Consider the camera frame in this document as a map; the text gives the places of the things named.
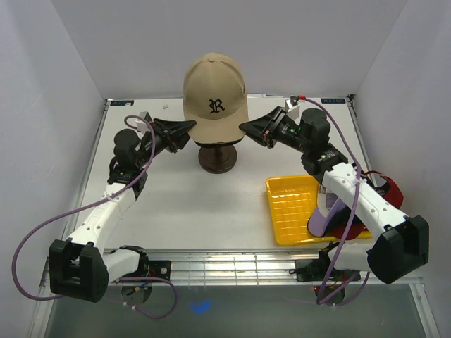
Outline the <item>beige cap black letter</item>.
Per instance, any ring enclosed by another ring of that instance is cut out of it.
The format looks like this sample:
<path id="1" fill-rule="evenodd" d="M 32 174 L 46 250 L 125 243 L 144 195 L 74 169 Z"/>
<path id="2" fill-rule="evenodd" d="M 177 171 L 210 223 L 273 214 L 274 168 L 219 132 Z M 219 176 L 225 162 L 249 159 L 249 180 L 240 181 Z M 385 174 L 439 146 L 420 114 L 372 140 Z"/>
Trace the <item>beige cap black letter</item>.
<path id="1" fill-rule="evenodd" d="M 198 144 L 239 142 L 249 121 L 247 88 L 239 65 L 229 56 L 207 53 L 196 60 L 183 82 L 183 113 L 197 124 L 189 131 Z"/>

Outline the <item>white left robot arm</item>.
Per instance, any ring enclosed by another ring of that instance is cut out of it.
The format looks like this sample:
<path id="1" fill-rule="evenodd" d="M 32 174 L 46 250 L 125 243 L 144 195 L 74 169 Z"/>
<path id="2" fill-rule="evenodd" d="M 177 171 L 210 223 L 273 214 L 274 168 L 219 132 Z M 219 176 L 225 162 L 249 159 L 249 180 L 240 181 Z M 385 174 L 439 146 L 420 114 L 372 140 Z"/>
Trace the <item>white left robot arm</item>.
<path id="1" fill-rule="evenodd" d="M 67 239 L 49 247 L 51 291 L 57 295 L 98 302 L 110 282 L 123 277 L 142 281 L 149 276 L 149 259 L 138 246 L 104 249 L 115 226 L 144 190 L 147 169 L 162 151 L 175 153 L 189 141 L 193 120 L 167 121 L 149 115 L 135 127 L 116 133 L 109 178 L 100 201 Z"/>

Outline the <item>purple LA cap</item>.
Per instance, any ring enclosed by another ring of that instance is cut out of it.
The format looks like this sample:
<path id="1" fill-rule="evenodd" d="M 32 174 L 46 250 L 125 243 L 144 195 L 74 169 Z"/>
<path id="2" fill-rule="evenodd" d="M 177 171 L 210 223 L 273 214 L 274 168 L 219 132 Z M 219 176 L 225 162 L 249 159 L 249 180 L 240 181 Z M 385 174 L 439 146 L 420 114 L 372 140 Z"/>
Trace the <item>purple LA cap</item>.
<path id="1" fill-rule="evenodd" d="M 336 194 L 320 184 L 316 208 L 307 223 L 308 231 L 315 237 L 323 237 L 333 217 L 346 208 L 347 205 Z"/>

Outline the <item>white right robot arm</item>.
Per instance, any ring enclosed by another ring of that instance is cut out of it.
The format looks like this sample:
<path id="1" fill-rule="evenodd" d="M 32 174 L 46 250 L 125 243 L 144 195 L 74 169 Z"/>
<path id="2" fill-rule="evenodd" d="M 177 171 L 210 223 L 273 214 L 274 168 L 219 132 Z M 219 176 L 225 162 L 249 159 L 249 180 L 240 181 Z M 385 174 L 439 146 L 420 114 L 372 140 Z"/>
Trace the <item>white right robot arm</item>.
<path id="1" fill-rule="evenodd" d="M 334 280 L 344 270 L 366 271 L 391 284 L 429 261 L 429 225 L 420 215 L 409 217 L 386 201 L 361 177 L 358 162 L 349 163 L 329 138 L 335 121 L 323 107 L 308 108 L 296 123 L 281 107 L 239 128 L 269 149 L 280 142 L 301 152 L 306 172 L 350 208 L 375 242 L 371 246 L 340 241 L 322 249 L 305 271 Z"/>

